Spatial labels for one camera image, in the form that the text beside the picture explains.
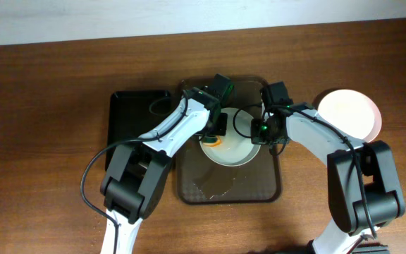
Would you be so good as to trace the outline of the pale green plate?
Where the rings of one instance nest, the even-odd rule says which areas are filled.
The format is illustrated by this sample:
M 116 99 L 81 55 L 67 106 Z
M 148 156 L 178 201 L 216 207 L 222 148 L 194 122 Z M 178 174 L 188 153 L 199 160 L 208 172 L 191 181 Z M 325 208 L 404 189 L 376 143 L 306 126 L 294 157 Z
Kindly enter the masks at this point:
M 227 114 L 226 134 L 219 136 L 215 143 L 199 142 L 203 153 L 213 162 L 225 167 L 237 167 L 248 163 L 260 150 L 261 145 L 254 145 L 249 138 L 239 135 L 233 127 L 236 108 L 224 108 Z

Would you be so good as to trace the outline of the green and orange sponge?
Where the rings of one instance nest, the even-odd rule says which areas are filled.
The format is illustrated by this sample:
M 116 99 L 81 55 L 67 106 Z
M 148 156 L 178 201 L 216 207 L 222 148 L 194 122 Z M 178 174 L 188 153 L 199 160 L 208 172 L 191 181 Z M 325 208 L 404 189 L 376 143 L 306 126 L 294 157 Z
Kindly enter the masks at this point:
M 202 144 L 208 147 L 216 147 L 222 143 L 218 136 L 206 136 L 202 139 Z

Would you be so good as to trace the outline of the pale pink plate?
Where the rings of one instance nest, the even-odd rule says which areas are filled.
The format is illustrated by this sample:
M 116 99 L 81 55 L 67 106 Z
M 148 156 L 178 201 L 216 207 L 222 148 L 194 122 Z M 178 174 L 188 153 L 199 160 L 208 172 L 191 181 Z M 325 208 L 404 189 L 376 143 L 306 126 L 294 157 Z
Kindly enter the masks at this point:
M 380 133 L 382 116 L 377 105 L 355 90 L 334 90 L 317 106 L 319 114 L 348 135 L 371 142 Z

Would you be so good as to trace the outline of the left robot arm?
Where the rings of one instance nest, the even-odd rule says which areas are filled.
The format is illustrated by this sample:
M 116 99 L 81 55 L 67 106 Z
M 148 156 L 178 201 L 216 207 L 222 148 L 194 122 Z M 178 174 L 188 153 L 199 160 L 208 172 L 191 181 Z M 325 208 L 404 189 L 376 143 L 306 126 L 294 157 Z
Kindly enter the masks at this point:
M 100 186 L 105 215 L 114 237 L 113 253 L 131 253 L 142 221 L 154 211 L 164 191 L 174 154 L 194 135 L 224 135 L 226 115 L 221 109 L 234 84 L 217 74 L 212 83 L 183 90 L 178 106 L 158 126 L 118 141 Z

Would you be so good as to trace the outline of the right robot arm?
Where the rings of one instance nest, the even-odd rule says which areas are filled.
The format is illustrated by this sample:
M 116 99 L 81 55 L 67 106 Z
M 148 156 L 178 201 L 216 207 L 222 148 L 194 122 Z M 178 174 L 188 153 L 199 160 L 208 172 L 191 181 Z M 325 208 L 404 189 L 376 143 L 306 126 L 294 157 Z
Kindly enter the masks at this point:
M 260 90 L 262 116 L 251 122 L 255 145 L 307 148 L 327 167 L 331 220 L 301 253 L 389 253 L 377 231 L 404 215 L 406 205 L 393 153 L 382 140 L 368 143 L 331 125 L 310 104 L 296 104 L 282 82 Z

